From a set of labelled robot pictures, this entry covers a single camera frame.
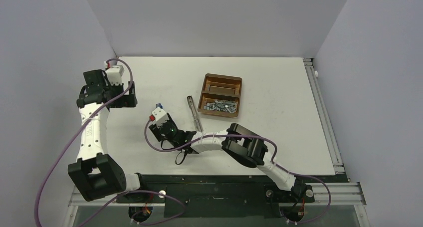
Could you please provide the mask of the brown wooden tray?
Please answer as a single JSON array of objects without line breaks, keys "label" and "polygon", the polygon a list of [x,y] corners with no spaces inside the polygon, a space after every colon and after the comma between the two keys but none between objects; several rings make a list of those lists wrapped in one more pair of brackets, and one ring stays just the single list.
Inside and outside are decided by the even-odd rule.
[{"label": "brown wooden tray", "polygon": [[[242,91],[242,78],[207,73],[201,89],[197,110],[205,115],[235,118],[239,115]],[[230,100],[238,104],[235,113],[204,110],[203,106],[213,100]]]}]

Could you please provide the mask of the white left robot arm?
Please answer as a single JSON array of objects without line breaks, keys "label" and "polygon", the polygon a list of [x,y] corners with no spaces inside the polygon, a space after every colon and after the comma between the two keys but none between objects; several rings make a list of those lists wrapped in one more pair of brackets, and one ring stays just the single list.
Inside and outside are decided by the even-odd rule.
[{"label": "white left robot arm", "polygon": [[76,101],[81,117],[81,142],[76,162],[68,174],[86,201],[128,192],[136,202],[147,199],[149,189],[139,173],[125,174],[107,153],[107,119],[111,108],[134,108],[135,86],[124,90],[123,66],[84,72],[86,84]]}]

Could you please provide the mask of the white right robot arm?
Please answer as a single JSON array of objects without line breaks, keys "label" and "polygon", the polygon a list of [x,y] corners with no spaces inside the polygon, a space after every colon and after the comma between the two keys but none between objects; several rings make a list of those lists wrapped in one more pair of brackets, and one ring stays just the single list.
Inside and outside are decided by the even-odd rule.
[{"label": "white right robot arm", "polygon": [[219,132],[183,131],[169,113],[151,114],[144,134],[150,131],[159,143],[168,142],[170,148],[152,146],[159,152],[181,151],[184,155],[223,151],[244,167],[258,169],[269,177],[288,201],[314,197],[311,187],[297,179],[297,175],[276,162],[265,139],[245,127],[232,123]]}]

